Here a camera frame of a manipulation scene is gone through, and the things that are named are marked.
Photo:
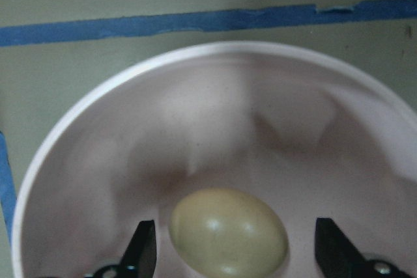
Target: egg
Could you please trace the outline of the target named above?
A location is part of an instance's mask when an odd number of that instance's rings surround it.
[[[202,189],[183,198],[171,214],[169,235],[185,263],[208,278],[266,277],[288,250],[276,213],[235,189]]]

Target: bowl rim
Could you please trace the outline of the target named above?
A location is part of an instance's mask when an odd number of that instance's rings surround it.
[[[357,67],[350,65],[337,58],[319,53],[311,49],[291,46],[287,44],[279,44],[275,42],[262,41],[225,41],[225,42],[211,42],[208,44],[198,44],[185,48],[175,49],[173,51],[159,54],[150,59],[140,61],[137,64],[128,67],[127,69],[115,74],[111,78],[99,84],[92,91],[88,92],[78,102],[76,102],[56,123],[47,134],[45,140],[38,148],[33,157],[22,185],[18,192],[18,200],[14,212],[13,226],[12,226],[12,267],[14,276],[22,278],[22,251],[21,251],[21,236],[23,229],[23,219],[27,208],[28,198],[32,189],[32,185],[36,180],[39,169],[53,148],[55,143],[66,129],[86,110],[89,106],[99,100],[105,94],[111,92],[118,86],[127,81],[140,76],[151,70],[155,70],[168,64],[173,64],[179,61],[194,59],[197,57],[204,57],[208,55],[217,55],[224,53],[258,53],[263,55],[275,55],[280,57],[288,57],[305,61],[307,63],[323,66],[330,71],[337,72],[342,76],[348,77],[358,83],[359,85],[372,90],[381,97],[386,103],[396,109],[396,111],[413,127],[417,132],[417,114],[405,103],[397,94],[376,80],[369,74],[364,73]]]

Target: bowl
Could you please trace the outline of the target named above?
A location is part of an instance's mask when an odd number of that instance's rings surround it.
[[[310,50],[219,42],[139,63],[82,98],[38,149],[13,226],[16,278],[83,277],[154,219],[154,277],[202,277],[176,254],[175,204],[235,188],[281,218],[276,275],[322,277],[317,217],[417,274],[417,118],[355,67]]]

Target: blue painter's tape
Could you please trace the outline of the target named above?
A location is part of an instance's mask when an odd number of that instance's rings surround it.
[[[14,190],[12,172],[8,164],[5,136],[0,132],[0,201],[5,218],[8,240],[12,239],[12,223],[16,192]]]
[[[314,5],[297,5],[2,27],[0,46],[151,36],[173,31],[215,32],[417,18],[417,0],[363,1],[346,8],[317,10]]]

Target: stain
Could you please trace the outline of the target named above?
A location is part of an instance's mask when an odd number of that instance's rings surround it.
[[[412,27],[411,27],[411,25],[406,25],[406,27],[405,27],[405,36],[408,39],[412,39],[413,38],[413,33],[412,33]]]

